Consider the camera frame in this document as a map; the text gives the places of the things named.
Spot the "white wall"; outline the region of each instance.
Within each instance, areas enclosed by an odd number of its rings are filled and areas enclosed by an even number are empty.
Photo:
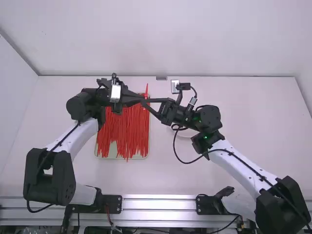
[[[131,90],[142,92],[149,83],[151,97],[173,97],[170,81],[155,77],[120,77]],[[241,153],[264,169],[283,178],[293,177],[306,197],[312,196],[311,139],[312,120],[294,78],[181,78],[197,89],[197,105],[220,108],[222,134]],[[20,195],[25,155],[33,147],[54,141],[72,124],[66,101],[83,87],[96,87],[96,77],[40,77],[18,132],[0,184],[0,195]],[[206,87],[215,87],[207,91]],[[186,105],[192,92],[185,92]],[[117,194],[215,194],[226,186],[244,192],[227,172],[213,163],[201,161],[183,165],[172,150],[173,131],[151,118],[150,153],[146,159],[126,162],[99,159],[94,155],[92,137],[73,163],[76,180],[98,186],[104,193]],[[198,155],[190,136],[183,131],[176,141],[180,157],[189,161]]]
[[[7,0],[44,75],[291,75],[312,111],[311,0]]]
[[[37,79],[37,74],[0,35],[0,174]]]

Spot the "black cable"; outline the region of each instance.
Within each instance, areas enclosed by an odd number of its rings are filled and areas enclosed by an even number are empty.
[[[205,106],[208,106],[208,105],[197,106],[196,109],[195,109],[195,111],[198,111],[198,109],[203,108],[203,107],[205,107]]]
[[[175,123],[175,124],[171,125],[171,129],[174,130],[174,131],[184,131],[184,130],[189,129],[189,128],[188,127],[181,128],[178,124]]]
[[[195,88],[193,87],[193,86],[191,86],[191,89],[193,89],[193,91],[194,91],[194,93],[195,93],[195,98],[197,98],[197,92],[196,92],[196,90],[195,90]]]
[[[29,200],[26,200],[26,205],[27,205],[27,209],[28,209],[28,211],[29,211],[30,213],[38,213],[38,212],[40,212],[40,211],[43,211],[43,210],[49,208],[50,206],[53,206],[53,204],[49,204],[49,205],[47,205],[47,206],[45,206],[45,207],[40,208],[39,210],[34,211],[34,210],[32,210],[32,209],[30,208]]]
[[[211,233],[206,233],[206,234],[214,234],[214,233],[218,233],[220,231],[223,231],[224,229],[228,228],[232,223],[235,222],[235,220],[237,220],[237,218],[240,217],[240,215],[236,216],[228,225],[226,225],[225,227],[221,228],[221,229],[218,229],[216,231],[213,231]]]
[[[198,158],[195,158],[194,160],[192,160],[192,161],[190,161],[190,162],[184,162],[184,161],[182,161],[182,160],[179,158],[179,156],[176,154],[176,135],[177,135],[177,133],[178,133],[179,131],[182,131],[182,130],[180,129],[180,127],[175,131],[175,136],[174,136],[174,141],[173,141],[174,154],[175,154],[176,158],[177,158],[181,163],[183,163],[183,164],[191,164],[191,163],[196,162],[197,160],[201,159],[202,157],[204,157],[204,155],[201,155],[201,156],[199,156]]]
[[[53,152],[58,146],[62,145],[62,143],[66,140],[66,138],[67,138],[79,125],[80,125],[80,121],[78,121],[77,125],[76,125],[75,127],[73,127],[73,129],[72,129],[68,134],[66,134],[66,136],[64,136],[63,139],[60,140],[60,141],[47,153],[47,155],[46,155],[45,158],[41,161],[41,163],[40,163],[40,165],[39,165],[39,167],[38,167],[37,176],[38,176],[38,174],[40,173],[40,171],[43,169],[43,165],[44,165],[44,163],[46,162],[46,160],[48,159],[48,157],[51,155],[51,152]],[[43,207],[43,208],[41,208],[41,209],[39,209],[39,210],[34,211],[34,210],[32,210],[32,209],[30,208],[29,200],[28,200],[28,199],[26,200],[26,205],[27,205],[27,210],[28,210],[30,213],[38,213],[38,212],[40,212],[40,211],[43,211],[43,210],[49,208],[50,206],[53,206],[53,204],[49,204],[49,205],[47,205],[47,206],[45,206],[45,207]]]
[[[152,230],[152,231],[161,232],[161,233],[169,233],[168,231],[158,230],[154,228],[138,228],[138,229],[146,229],[146,230]]]

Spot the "black mount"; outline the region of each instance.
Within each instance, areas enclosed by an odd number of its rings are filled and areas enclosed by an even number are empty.
[[[260,191],[261,195],[256,200],[255,219],[265,234],[297,233],[307,223],[311,222],[311,216],[298,183],[291,177],[276,179],[274,185],[303,215],[305,220],[293,210],[275,189]]]
[[[234,192],[234,188],[227,186],[220,190],[214,196],[206,194],[199,194],[196,197],[196,212],[198,215],[229,215],[230,213],[225,209],[221,199],[224,196],[229,196]]]
[[[93,205],[67,205],[61,226],[61,234],[66,234],[69,227],[69,219],[72,214],[120,214],[122,210],[122,196],[103,195],[101,189],[97,189],[96,199]]]
[[[66,206],[73,198],[76,180],[69,153],[50,152],[41,171],[39,165],[47,155],[46,149],[33,148],[26,156],[23,196],[26,200]],[[53,166],[52,175],[43,169]]]

